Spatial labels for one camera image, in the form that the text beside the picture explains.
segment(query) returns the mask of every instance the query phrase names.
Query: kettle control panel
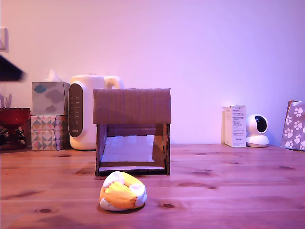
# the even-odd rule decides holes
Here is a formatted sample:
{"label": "kettle control panel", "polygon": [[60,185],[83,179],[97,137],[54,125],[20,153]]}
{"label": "kettle control panel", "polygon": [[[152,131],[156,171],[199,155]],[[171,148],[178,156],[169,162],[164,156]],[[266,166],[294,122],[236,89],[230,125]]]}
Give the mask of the kettle control panel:
{"label": "kettle control panel", "polygon": [[72,83],[69,88],[69,134],[78,137],[83,130],[83,90]]}

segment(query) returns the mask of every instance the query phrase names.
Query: camera lens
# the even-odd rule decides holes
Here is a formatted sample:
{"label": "camera lens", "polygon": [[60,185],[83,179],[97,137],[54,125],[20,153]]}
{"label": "camera lens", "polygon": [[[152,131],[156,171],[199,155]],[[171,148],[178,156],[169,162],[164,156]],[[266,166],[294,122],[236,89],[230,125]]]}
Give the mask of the camera lens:
{"label": "camera lens", "polygon": [[267,122],[266,120],[261,116],[255,116],[256,123],[257,123],[257,130],[259,132],[264,132],[267,129]]}

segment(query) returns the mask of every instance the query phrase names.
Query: kettle handle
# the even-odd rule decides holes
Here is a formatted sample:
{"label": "kettle handle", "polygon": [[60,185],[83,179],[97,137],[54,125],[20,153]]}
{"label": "kettle handle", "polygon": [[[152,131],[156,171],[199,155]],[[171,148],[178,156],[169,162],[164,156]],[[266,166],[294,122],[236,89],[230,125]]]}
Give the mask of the kettle handle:
{"label": "kettle handle", "polygon": [[111,89],[113,86],[116,89],[124,88],[123,81],[119,76],[105,76],[104,81],[108,89]]}

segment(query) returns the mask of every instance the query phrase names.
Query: white kettle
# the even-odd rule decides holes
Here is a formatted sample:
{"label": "white kettle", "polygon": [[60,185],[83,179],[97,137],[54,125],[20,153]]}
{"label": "white kettle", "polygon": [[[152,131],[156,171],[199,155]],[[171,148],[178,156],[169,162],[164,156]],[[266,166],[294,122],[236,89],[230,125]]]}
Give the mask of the white kettle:
{"label": "white kettle", "polygon": [[78,150],[96,149],[96,125],[93,124],[93,89],[123,88],[118,76],[93,74],[72,77],[69,87],[70,144]]}

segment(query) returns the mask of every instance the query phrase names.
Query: red bowl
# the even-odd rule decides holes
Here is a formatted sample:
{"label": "red bowl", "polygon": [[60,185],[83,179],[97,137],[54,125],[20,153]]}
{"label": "red bowl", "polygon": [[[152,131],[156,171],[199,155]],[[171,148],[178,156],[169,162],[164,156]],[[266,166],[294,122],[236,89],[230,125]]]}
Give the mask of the red bowl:
{"label": "red bowl", "polygon": [[23,125],[30,116],[29,108],[0,108],[0,125],[11,130]]}

